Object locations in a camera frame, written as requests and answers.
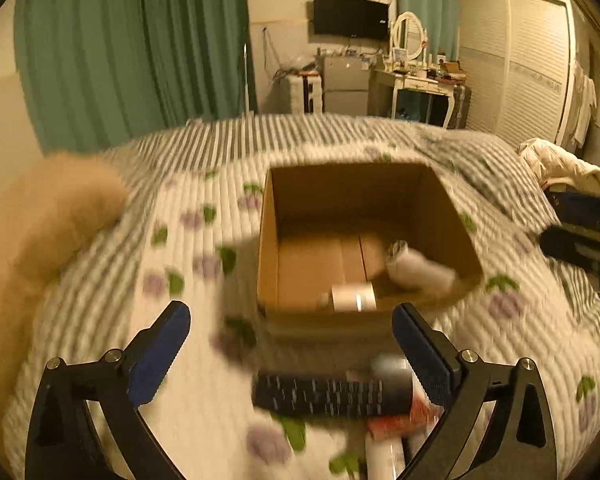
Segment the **red patterned case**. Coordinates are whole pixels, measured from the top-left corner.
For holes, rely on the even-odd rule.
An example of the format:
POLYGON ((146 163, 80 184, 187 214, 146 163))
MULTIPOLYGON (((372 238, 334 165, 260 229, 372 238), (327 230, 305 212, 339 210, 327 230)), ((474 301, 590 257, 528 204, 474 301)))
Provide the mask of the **red patterned case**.
POLYGON ((434 425, 442 416, 443 408, 420 396, 415 396, 407 414, 371 418, 366 428, 377 441, 411 437, 434 425))

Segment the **white bottle red cap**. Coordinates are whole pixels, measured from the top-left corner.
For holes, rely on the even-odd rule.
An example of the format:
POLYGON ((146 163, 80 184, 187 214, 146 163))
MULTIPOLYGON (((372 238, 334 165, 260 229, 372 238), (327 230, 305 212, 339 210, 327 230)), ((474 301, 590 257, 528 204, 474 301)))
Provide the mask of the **white bottle red cap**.
POLYGON ((368 480, 396 480, 405 469, 402 439, 377 440, 366 434, 365 458, 368 480))

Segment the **black tv remote control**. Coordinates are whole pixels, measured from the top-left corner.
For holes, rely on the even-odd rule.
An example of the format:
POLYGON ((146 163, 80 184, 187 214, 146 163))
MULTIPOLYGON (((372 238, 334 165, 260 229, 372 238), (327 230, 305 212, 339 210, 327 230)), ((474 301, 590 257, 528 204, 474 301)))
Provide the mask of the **black tv remote control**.
POLYGON ((253 377, 251 401, 255 408, 283 417, 364 419, 408 414, 413 386, 378 379, 361 382, 259 372, 253 377))

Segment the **white usb charger cube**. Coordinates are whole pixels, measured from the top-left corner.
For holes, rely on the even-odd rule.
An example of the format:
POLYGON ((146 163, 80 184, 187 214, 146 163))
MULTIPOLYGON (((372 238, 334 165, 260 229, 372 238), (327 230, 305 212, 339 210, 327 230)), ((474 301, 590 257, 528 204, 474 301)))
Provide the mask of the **white usb charger cube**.
POLYGON ((377 309, 373 285, 367 282, 332 286, 329 301, 336 312, 366 312, 377 309))

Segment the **cream puffer jacket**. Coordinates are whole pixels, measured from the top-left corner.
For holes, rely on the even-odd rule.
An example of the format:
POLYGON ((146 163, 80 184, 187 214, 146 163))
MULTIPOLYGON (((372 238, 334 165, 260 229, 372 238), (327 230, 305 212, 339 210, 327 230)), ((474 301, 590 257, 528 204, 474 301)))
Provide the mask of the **cream puffer jacket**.
POLYGON ((578 192, 600 196, 600 167, 560 146, 539 138, 522 142, 517 153, 543 190, 565 185, 578 192))

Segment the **hanging white towels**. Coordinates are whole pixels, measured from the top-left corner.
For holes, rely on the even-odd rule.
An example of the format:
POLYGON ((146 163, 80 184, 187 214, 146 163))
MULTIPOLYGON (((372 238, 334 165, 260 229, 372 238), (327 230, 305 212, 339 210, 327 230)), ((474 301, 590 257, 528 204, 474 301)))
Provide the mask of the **hanging white towels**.
POLYGON ((585 73, 578 61, 574 62, 573 75, 574 86, 568 132, 570 140, 578 148, 583 148, 592 111, 597 107, 597 96, 594 80, 585 73))

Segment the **white louvred wardrobe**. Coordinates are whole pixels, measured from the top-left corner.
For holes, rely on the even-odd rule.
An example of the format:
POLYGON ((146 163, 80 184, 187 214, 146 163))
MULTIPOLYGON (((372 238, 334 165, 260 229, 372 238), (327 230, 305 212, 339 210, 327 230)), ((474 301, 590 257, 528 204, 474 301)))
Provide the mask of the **white louvred wardrobe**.
POLYGON ((471 90, 466 128, 513 148, 564 140, 576 29, 570 0, 460 0, 460 67, 471 90))

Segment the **brown cardboard box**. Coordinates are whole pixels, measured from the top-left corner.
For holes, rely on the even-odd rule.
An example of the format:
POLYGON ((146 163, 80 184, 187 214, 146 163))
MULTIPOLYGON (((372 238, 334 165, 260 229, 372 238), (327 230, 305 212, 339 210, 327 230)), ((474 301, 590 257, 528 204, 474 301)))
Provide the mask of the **brown cardboard box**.
POLYGON ((483 270, 451 197, 418 162, 340 162, 268 170, 262 198, 257 305, 274 337, 384 334, 394 307, 422 313, 458 304, 483 270), (404 289, 390 280, 390 246, 405 240, 457 273, 447 292, 404 289), (332 286, 370 283, 377 309, 336 312, 332 286))

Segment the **tan pillow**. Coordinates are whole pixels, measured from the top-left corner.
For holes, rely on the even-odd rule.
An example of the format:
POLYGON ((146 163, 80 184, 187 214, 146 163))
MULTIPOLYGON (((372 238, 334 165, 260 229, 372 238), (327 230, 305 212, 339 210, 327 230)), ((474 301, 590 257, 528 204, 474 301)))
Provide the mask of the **tan pillow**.
POLYGON ((7 462, 3 417, 36 310, 68 262, 122 216, 128 197, 109 162, 56 153, 0 199, 0 464, 7 462))

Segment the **white oval vanity mirror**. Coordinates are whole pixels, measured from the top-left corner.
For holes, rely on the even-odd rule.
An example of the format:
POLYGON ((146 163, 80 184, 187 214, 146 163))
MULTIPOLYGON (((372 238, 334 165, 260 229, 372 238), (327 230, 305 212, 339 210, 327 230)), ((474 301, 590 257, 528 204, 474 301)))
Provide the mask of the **white oval vanity mirror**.
POLYGON ((390 49, 395 60, 411 62, 418 59, 427 43, 426 30, 413 12, 403 12, 394 21, 390 32, 390 49))

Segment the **silver mini fridge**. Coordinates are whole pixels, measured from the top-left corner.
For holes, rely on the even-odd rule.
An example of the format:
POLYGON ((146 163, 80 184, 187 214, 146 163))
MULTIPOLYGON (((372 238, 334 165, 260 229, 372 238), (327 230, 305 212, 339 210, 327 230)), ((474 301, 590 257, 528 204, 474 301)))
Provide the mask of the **silver mini fridge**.
POLYGON ((327 114, 366 116, 370 70, 362 56, 322 58, 323 105, 327 114))

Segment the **white suitcase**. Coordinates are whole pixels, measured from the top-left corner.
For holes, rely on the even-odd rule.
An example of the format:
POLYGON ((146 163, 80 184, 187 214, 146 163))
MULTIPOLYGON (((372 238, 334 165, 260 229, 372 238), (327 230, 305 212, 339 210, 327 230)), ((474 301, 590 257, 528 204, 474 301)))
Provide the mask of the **white suitcase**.
POLYGON ((280 106, 286 114, 322 114, 322 77, 319 74, 286 76, 280 83, 280 106))

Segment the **green curtain left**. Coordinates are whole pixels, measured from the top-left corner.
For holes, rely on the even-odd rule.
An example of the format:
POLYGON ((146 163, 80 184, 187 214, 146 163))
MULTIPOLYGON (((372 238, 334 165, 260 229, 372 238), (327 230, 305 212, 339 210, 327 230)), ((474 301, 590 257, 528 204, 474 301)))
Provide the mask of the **green curtain left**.
POLYGON ((16 0, 16 66, 46 153, 242 114, 247 41, 247 0, 16 0))

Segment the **black wall television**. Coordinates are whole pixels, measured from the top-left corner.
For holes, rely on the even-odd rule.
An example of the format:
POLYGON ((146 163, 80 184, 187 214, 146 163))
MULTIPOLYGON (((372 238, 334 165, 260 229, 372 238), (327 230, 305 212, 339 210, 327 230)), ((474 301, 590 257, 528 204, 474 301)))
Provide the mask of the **black wall television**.
POLYGON ((389 6, 372 0, 313 0, 315 35, 384 41, 389 35, 389 6))

